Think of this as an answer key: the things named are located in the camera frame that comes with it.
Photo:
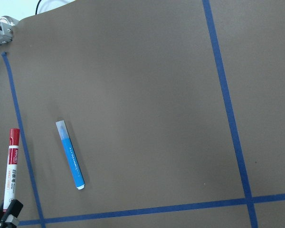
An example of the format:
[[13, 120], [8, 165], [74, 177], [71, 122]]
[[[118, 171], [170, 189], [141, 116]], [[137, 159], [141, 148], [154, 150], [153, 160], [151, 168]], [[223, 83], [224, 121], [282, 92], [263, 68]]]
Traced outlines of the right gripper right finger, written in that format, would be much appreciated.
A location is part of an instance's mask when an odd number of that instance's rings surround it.
[[16, 228], [19, 225], [18, 216], [22, 208], [23, 204], [17, 199], [13, 199], [7, 210], [3, 213], [3, 217], [1, 219], [1, 227]]

